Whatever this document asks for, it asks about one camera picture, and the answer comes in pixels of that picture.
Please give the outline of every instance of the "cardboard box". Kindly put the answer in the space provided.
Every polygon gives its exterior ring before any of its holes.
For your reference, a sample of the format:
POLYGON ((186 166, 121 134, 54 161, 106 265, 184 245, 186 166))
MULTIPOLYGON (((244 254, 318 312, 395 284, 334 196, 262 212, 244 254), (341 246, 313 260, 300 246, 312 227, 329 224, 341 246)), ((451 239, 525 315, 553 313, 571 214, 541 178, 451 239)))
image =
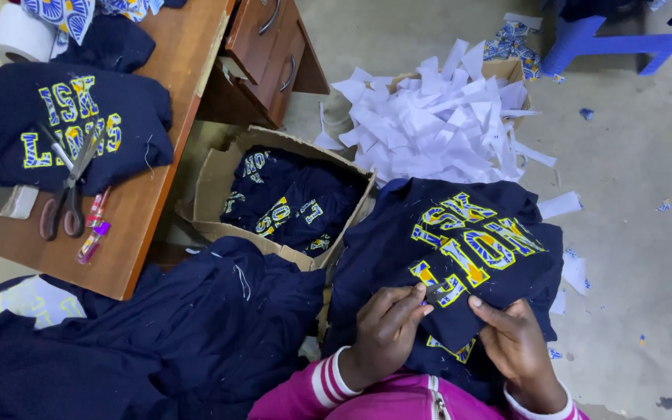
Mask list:
POLYGON ((364 219, 369 211, 369 206, 366 203, 368 202, 368 194, 372 190, 374 183, 374 173, 361 169, 347 159, 337 156, 326 149, 306 143, 301 139, 280 131, 251 126, 247 131, 238 134, 225 152, 216 149, 212 149, 209 152, 204 166, 201 168, 199 179, 196 181, 196 198, 189 204, 178 202, 175 206, 175 211, 183 219, 191 222, 193 227, 210 241, 228 235, 245 238, 255 243, 258 249, 264 254, 275 253, 287 261, 296 263, 300 270, 312 271, 317 268, 326 268, 336 263, 343 249, 341 243, 343 231, 347 227, 353 226, 358 221, 364 219), (235 180, 235 169, 238 167, 245 152, 257 145, 284 149, 307 158, 331 161, 339 167, 358 173, 364 177, 367 187, 359 200, 359 204, 338 238, 336 238, 325 253, 313 259, 285 245, 280 245, 269 239, 262 238, 255 233, 219 221, 219 216, 224 210, 225 202, 230 196, 232 182, 235 180))
MULTIPOLYGON (((509 60, 492 60, 484 61, 481 65, 481 73, 486 79, 489 79, 492 76, 496 76, 497 79, 507 79, 510 83, 516 81, 523 81, 525 84, 525 75, 523 74, 523 62, 518 58, 510 58, 509 60)), ((398 75, 393 78, 393 82, 387 86, 388 92, 394 94, 397 91, 398 82, 409 78, 409 79, 420 79, 421 75, 417 72, 407 73, 403 75, 398 75)), ((523 109, 528 110, 531 108, 530 102, 530 93, 523 102, 523 109)), ((520 124, 523 122, 525 117, 507 117, 503 118, 502 121, 510 121, 514 119, 514 127, 517 130, 520 124)))

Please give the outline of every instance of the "person's right hand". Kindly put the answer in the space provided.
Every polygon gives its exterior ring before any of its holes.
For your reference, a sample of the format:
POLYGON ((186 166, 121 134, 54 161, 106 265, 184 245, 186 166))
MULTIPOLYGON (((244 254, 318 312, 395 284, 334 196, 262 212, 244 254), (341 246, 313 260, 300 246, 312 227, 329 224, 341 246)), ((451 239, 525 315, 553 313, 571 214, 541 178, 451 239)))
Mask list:
POLYGON ((487 323, 479 337, 491 361, 508 379, 510 395, 536 414, 563 410, 567 392, 556 380, 546 341, 528 302, 519 299, 500 311, 471 296, 468 305, 487 323))

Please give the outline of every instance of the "pink jacket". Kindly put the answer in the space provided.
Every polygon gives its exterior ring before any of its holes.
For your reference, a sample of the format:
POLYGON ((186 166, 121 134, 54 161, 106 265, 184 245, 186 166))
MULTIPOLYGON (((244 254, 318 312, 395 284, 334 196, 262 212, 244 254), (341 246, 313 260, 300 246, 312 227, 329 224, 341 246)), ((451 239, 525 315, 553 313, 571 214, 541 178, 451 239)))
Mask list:
POLYGON ((567 391, 567 406, 551 415, 530 413, 505 390, 505 413, 470 396, 444 379, 426 374, 394 374, 364 393, 347 388, 336 354, 312 362, 261 397, 248 420, 589 420, 567 391))

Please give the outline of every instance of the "wooden desk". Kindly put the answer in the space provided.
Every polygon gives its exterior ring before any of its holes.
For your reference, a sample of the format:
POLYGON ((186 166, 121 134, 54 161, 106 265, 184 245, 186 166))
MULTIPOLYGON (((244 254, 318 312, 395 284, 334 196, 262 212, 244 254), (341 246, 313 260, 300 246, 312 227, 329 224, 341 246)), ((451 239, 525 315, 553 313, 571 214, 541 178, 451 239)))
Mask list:
MULTIPOLYGON (((136 73, 156 79, 170 91, 170 139, 175 147, 175 163, 154 169, 154 176, 145 171, 115 189, 105 212, 105 219, 113 227, 107 239, 101 241, 94 263, 80 265, 75 260, 86 234, 81 239, 70 239, 62 228, 53 242, 40 238, 40 212, 51 194, 38 195, 27 220, 0 217, 1 257, 114 299, 131 296, 233 5, 228 0, 189 0, 182 9, 164 7, 140 24, 157 47, 149 62, 136 73)), ((85 214, 91 202, 84 201, 85 214)))

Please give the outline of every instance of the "hand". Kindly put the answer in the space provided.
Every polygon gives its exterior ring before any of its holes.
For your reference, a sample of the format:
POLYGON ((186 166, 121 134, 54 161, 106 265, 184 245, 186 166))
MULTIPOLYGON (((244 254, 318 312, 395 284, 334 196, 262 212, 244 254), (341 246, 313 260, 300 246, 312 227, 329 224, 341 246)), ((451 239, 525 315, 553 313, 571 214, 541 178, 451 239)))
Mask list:
POLYGON ((471 296, 468 305, 487 323, 479 336, 491 361, 508 379, 510 395, 532 413, 563 410, 567 392, 556 380, 546 341, 528 302, 519 299, 500 311, 471 296))
POLYGON ((406 363, 419 322, 434 310, 420 306, 426 286, 382 288, 357 314, 357 342, 341 352, 338 367, 349 389, 359 392, 406 363))

